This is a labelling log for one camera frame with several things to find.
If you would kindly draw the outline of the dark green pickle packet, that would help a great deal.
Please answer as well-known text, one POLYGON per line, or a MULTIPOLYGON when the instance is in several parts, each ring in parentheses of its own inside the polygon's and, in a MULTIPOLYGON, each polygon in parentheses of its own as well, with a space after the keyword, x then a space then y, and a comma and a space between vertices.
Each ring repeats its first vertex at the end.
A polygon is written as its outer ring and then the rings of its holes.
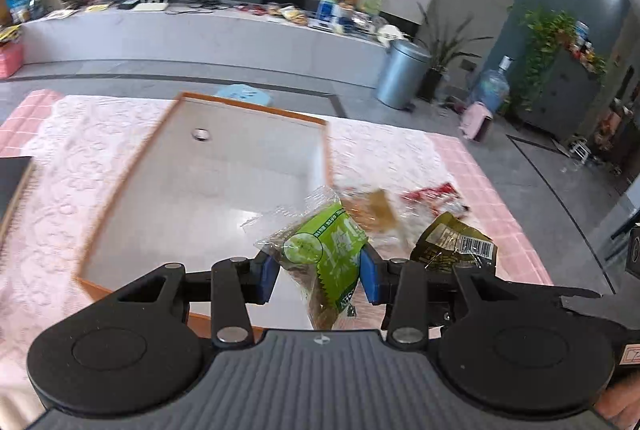
POLYGON ((428 272, 450 275, 462 263, 495 271, 497 255, 498 248, 489 237, 445 212, 419 237, 410 260, 428 272))

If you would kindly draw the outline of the green candy snack packet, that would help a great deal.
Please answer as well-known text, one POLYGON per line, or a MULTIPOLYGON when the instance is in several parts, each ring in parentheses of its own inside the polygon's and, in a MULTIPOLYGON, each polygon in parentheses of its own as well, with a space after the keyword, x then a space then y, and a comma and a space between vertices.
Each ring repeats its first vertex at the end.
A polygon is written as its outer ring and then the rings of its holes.
POLYGON ((298 283, 314 329, 333 328, 352 307, 369 237, 333 189, 321 186, 300 208, 280 205, 248 220, 242 230, 298 283))

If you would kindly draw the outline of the brown nuts vacuum packet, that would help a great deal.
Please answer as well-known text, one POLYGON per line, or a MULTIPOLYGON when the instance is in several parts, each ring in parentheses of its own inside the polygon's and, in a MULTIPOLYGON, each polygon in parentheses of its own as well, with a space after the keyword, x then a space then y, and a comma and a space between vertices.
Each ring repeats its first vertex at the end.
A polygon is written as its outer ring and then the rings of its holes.
POLYGON ((398 220, 386 192, 371 186, 336 187, 345 211, 369 235, 382 235, 398 228, 398 220))

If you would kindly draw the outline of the red silver snack bag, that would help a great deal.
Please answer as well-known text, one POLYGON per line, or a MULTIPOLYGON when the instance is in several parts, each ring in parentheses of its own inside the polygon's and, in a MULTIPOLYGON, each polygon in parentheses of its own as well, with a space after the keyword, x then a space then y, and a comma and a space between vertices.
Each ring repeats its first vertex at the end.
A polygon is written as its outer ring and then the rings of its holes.
POLYGON ((463 197, 450 183, 407 191, 400 197, 409 205, 424 205, 434 216, 451 213, 457 219, 461 219, 470 211, 463 197))

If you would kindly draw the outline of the orange cardboard box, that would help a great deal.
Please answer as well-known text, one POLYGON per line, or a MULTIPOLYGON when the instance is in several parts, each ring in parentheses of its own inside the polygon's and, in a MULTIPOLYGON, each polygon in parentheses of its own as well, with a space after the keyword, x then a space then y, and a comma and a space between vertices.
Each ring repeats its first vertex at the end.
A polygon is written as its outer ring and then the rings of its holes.
POLYGON ((244 224, 300 209, 332 177, 329 125, 297 112, 183 93, 99 216, 77 283, 92 300, 166 263, 206 272, 254 257, 244 224))

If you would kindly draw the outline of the pink checkered tablecloth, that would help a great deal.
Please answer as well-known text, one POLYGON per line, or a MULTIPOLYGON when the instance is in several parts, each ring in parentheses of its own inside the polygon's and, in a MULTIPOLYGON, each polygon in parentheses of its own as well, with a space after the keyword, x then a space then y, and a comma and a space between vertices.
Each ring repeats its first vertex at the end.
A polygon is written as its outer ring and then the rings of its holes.
POLYGON ((551 278, 509 209, 492 187, 460 139, 440 135, 439 147, 445 151, 455 180, 450 182, 470 208, 466 223, 478 228, 498 247, 499 277, 548 285, 551 278))

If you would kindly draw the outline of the blue plastic stool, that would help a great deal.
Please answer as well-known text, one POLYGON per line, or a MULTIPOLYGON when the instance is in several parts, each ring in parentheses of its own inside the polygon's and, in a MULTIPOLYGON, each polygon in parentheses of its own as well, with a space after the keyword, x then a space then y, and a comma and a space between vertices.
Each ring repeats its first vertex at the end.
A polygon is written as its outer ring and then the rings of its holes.
POLYGON ((244 83, 224 85, 220 90, 218 90, 215 96, 224 99, 242 101, 247 104, 258 104, 258 106, 264 107, 270 107, 272 104, 272 98, 268 93, 244 83))

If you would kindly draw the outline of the blue metal trash bin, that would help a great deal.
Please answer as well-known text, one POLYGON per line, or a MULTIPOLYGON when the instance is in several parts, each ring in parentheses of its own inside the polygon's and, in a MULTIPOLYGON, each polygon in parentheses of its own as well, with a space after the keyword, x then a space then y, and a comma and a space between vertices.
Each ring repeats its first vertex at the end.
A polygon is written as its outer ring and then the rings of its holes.
POLYGON ((430 52, 421 45, 408 40, 391 41, 376 84, 375 98, 387 107, 407 109, 418 93, 431 60, 430 52))

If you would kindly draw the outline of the blue water jug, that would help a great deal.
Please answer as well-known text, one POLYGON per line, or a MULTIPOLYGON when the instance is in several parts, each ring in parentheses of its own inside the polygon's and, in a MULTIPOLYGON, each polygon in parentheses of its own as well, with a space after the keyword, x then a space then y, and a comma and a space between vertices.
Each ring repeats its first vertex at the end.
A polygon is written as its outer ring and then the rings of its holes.
POLYGON ((473 104, 480 102, 494 115, 510 94, 510 85, 506 79, 506 72, 512 64, 512 59, 503 56, 497 69, 484 71, 477 79, 471 92, 473 104))

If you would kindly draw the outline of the small white step stool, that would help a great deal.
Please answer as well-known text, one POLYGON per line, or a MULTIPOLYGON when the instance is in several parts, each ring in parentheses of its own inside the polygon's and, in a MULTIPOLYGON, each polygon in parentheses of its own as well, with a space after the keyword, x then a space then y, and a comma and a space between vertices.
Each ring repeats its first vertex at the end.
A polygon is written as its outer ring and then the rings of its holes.
POLYGON ((568 144, 570 148, 570 157, 585 165, 591 156, 591 150, 585 137, 576 137, 568 144))

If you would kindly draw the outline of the tall potted green plant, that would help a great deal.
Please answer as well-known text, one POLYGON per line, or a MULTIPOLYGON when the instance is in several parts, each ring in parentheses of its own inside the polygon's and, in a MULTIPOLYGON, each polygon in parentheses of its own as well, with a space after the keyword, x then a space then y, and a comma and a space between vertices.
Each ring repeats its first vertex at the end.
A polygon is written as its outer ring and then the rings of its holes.
POLYGON ((416 97, 432 102, 449 65, 458 58, 480 58, 476 52, 469 50, 469 46, 472 43, 491 40, 492 36, 469 34, 469 26, 475 18, 473 14, 467 15, 459 24, 453 26, 448 21, 440 22, 436 14, 428 12, 422 4, 418 3, 418 8, 422 15, 422 23, 413 43, 427 50, 431 55, 431 61, 416 97))

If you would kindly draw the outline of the dark grey cabinet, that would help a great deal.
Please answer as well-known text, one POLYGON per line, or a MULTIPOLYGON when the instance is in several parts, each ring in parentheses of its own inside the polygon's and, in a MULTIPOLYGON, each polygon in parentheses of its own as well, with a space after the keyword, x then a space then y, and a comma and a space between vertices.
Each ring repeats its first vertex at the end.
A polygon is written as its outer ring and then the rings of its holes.
POLYGON ((578 131, 600 92, 600 83, 572 54, 561 50, 544 77, 538 97, 516 116, 558 142, 578 131))

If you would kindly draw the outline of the grey white TV console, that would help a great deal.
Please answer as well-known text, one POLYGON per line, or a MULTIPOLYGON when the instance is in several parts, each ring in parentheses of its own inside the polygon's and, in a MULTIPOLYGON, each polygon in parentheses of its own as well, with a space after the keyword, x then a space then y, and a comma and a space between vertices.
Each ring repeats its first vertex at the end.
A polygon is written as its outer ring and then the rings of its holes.
POLYGON ((104 10, 57 12, 24 24, 29 64, 71 61, 167 61, 309 76, 375 86, 386 59, 373 36, 336 34, 273 15, 294 6, 316 12, 320 0, 170 0, 163 10, 113 2, 104 10))

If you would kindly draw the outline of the teddy bear gift box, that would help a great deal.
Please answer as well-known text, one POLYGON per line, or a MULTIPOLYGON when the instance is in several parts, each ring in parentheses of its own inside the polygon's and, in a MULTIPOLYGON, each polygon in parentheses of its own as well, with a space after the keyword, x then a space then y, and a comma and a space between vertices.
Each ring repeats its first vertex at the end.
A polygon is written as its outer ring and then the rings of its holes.
POLYGON ((384 0, 320 0, 316 19, 338 34, 371 35, 383 4, 384 0))

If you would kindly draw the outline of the trailing ivy plant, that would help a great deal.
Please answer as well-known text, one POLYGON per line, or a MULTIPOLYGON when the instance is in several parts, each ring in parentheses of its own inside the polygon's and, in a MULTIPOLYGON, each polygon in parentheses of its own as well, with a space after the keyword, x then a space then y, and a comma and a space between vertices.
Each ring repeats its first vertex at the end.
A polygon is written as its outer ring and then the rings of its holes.
POLYGON ((512 104, 526 110, 541 95, 544 78, 560 52, 568 52, 587 71, 588 78, 603 84, 606 60, 592 46, 588 36, 578 43, 578 21, 569 12, 552 9, 528 10, 522 25, 527 29, 522 75, 512 90, 512 104))

